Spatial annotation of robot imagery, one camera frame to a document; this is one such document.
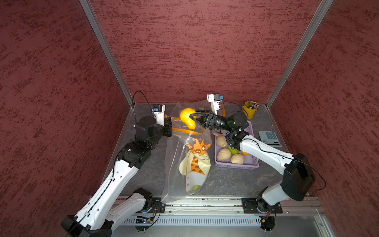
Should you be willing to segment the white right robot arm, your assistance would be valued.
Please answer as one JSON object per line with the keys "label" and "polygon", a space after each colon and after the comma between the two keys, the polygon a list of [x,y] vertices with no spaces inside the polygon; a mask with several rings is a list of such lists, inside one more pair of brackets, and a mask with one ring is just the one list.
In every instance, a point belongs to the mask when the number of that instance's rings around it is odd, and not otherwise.
{"label": "white right robot arm", "polygon": [[204,129],[227,131],[226,142],[232,148],[256,157],[282,175],[281,182],[266,187],[256,197],[257,209],[261,213],[268,213],[276,204],[287,199],[302,201],[315,182],[305,155],[285,153],[250,135],[245,130],[248,118],[244,112],[223,117],[208,110],[185,109],[180,117],[191,130],[200,125]]}

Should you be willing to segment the orange fruit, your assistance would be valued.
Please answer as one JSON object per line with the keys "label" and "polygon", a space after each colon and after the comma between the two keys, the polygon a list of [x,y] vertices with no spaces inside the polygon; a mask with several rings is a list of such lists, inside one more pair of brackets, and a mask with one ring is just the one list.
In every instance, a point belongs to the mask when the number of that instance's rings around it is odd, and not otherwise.
{"label": "orange fruit", "polygon": [[190,117],[191,114],[195,114],[196,111],[192,108],[185,108],[180,113],[181,121],[187,126],[190,130],[195,130],[196,122]]}

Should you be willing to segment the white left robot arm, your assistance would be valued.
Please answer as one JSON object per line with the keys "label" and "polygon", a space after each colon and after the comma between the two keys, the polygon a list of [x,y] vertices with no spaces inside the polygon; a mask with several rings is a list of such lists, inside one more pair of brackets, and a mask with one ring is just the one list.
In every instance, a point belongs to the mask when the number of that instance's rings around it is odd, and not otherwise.
{"label": "white left robot arm", "polygon": [[136,212],[152,206],[152,193],[137,189],[126,201],[112,209],[126,184],[151,156],[164,136],[172,136],[170,117],[143,117],[135,125],[135,138],[117,154],[114,167],[88,203],[61,226],[68,237],[110,237],[113,231]]}

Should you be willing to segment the clear bag with green fruit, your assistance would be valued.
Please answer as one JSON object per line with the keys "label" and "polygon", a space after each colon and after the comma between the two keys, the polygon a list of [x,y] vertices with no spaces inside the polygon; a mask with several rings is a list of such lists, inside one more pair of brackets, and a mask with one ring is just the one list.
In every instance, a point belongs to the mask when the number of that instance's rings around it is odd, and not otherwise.
{"label": "clear bag with green fruit", "polygon": [[[169,203],[197,195],[204,185],[210,168],[212,139],[209,129],[196,126],[190,130],[181,121],[180,113],[185,108],[210,110],[205,100],[182,105],[177,103],[170,117],[173,135],[168,138],[165,155],[165,185],[162,202]],[[201,188],[192,191],[194,185]]]}

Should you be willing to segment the beige pear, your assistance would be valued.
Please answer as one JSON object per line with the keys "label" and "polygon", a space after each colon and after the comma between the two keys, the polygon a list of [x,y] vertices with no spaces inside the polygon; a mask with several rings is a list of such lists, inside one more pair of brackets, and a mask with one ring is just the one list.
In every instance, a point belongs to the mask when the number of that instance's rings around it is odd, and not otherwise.
{"label": "beige pear", "polygon": [[233,155],[231,158],[232,164],[242,165],[245,162],[245,157],[242,154]]}
{"label": "beige pear", "polygon": [[216,145],[220,148],[225,148],[225,147],[228,147],[229,144],[228,142],[226,141],[226,138],[224,136],[218,136],[216,138]]}
{"label": "beige pear", "polygon": [[228,148],[223,148],[219,151],[217,155],[217,161],[219,162],[226,162],[230,160],[232,157],[232,153]]}

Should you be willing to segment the beige pear top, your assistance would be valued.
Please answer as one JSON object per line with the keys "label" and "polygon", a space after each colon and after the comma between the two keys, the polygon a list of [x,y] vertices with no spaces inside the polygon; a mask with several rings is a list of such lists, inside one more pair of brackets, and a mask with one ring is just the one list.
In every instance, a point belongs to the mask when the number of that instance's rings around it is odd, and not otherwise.
{"label": "beige pear top", "polygon": [[220,148],[225,148],[225,147],[228,147],[229,144],[228,142],[226,141],[226,138],[224,136],[218,136],[216,138],[216,145]]}

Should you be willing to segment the green pear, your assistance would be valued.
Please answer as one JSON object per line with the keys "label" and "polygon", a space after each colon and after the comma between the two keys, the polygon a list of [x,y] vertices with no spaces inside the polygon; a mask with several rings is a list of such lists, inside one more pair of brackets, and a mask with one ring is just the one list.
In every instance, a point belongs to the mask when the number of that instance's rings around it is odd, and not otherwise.
{"label": "green pear", "polygon": [[239,150],[238,149],[235,149],[231,146],[228,147],[229,151],[231,152],[232,155],[236,155],[236,154],[239,154]]}

